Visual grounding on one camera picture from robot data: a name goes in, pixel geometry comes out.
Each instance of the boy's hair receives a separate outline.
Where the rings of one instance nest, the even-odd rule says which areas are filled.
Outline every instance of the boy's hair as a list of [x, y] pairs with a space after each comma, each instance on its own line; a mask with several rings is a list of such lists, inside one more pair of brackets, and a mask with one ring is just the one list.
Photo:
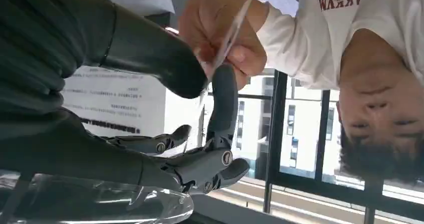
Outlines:
[[412, 183], [424, 177], [424, 141], [417, 137], [414, 155], [393, 143], [361, 143], [350, 140], [341, 127], [340, 169], [367, 180], [393, 180]]

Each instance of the fingertip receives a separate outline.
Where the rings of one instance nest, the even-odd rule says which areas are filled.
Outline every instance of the fingertip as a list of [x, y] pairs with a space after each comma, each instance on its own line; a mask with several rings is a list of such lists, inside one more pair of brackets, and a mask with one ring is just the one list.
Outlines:
[[235, 46], [232, 48], [227, 58], [249, 76], [255, 76], [262, 73], [267, 62], [266, 56], [259, 56], [252, 50], [243, 46]]

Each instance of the building window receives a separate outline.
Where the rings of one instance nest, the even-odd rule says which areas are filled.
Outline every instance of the building window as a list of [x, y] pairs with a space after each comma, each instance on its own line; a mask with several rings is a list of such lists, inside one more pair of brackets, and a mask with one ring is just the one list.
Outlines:
[[274, 90], [273, 89], [265, 89], [265, 90], [263, 90], [263, 94], [265, 96], [272, 97], [274, 95]]
[[265, 141], [268, 141], [271, 127], [271, 117], [262, 117], [262, 127], [260, 129], [259, 139], [265, 138]]
[[274, 86], [274, 77], [265, 77], [264, 82], [267, 86]]
[[331, 141], [333, 136], [333, 121], [334, 121], [334, 108], [328, 109], [328, 119], [327, 119], [327, 132], [325, 134], [325, 139]]
[[235, 127], [235, 147], [242, 149], [242, 137], [243, 137], [243, 123], [244, 123], [244, 111], [245, 111], [245, 102], [238, 102], [238, 116], [237, 116], [237, 125]]
[[238, 102], [238, 114], [243, 115], [245, 113], [245, 102], [239, 101]]
[[262, 103], [263, 103], [263, 113], [264, 114], [270, 114], [271, 113], [271, 105], [272, 105], [271, 100], [263, 100]]
[[300, 80], [297, 80], [297, 79], [294, 79], [294, 78], [292, 78], [291, 79], [291, 86], [292, 87], [301, 87], [302, 85], [301, 85], [301, 81]]
[[288, 106], [288, 118], [287, 118], [287, 135], [292, 136], [295, 130], [295, 105]]
[[291, 152], [290, 152], [290, 167], [296, 168], [296, 163], [298, 161], [298, 147], [299, 147], [299, 140], [292, 137], [291, 138]]

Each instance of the white long-sleeve shirt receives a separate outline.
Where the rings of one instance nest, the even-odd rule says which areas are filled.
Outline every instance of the white long-sleeve shirt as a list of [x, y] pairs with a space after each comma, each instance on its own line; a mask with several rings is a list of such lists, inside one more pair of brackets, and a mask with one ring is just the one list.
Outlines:
[[295, 17], [270, 6], [257, 32], [268, 64], [304, 87], [338, 89], [343, 52], [358, 29], [373, 31], [424, 86], [424, 0], [299, 0]]

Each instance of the boy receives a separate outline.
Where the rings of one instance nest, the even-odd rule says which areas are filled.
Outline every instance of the boy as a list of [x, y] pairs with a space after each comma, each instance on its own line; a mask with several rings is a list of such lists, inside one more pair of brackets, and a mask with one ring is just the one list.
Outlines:
[[[213, 59], [244, 1], [187, 1], [180, 36], [200, 60]], [[254, 0], [228, 55], [239, 88], [268, 62], [304, 87], [340, 90], [343, 167], [366, 180], [416, 180], [424, 164], [423, 1], [299, 0], [291, 17]]]

